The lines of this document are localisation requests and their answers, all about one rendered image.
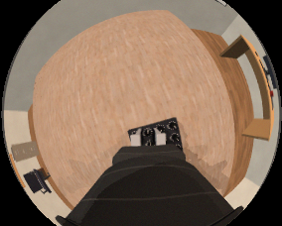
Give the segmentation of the black square box with knobs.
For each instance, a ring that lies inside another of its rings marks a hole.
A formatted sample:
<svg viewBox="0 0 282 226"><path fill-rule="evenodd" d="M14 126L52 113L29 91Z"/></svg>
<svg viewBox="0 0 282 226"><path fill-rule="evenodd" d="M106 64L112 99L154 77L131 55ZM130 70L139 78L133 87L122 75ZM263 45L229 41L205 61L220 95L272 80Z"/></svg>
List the black square box with knobs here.
<svg viewBox="0 0 282 226"><path fill-rule="evenodd" d="M144 142L142 146L155 146L152 139L152 128L157 128L160 133L166 134L166 144L177 145L178 148L183 150L181 135L176 117L128 130L127 132L129 135L130 142L130 136L136 134L138 129L142 128L144 134Z"/></svg>

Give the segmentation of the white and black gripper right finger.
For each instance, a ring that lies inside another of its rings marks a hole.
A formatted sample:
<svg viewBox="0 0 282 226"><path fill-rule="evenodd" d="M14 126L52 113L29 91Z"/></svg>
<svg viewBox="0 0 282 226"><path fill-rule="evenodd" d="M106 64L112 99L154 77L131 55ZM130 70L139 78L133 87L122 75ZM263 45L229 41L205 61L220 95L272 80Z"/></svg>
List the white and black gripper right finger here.
<svg viewBox="0 0 282 226"><path fill-rule="evenodd" d="M166 134L160 133L157 128L153 129L153 142L154 145L166 145Z"/></svg>

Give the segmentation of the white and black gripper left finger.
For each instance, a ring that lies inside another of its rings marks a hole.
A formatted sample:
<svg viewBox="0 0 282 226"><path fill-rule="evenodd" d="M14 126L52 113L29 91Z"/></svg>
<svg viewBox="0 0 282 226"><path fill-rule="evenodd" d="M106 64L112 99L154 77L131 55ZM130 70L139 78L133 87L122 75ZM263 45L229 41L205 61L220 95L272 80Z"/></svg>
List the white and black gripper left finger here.
<svg viewBox="0 0 282 226"><path fill-rule="evenodd" d="M142 146L143 145L142 131L143 129L138 129L136 134L130 136L131 146ZM140 139L140 135L141 135L141 139Z"/></svg>

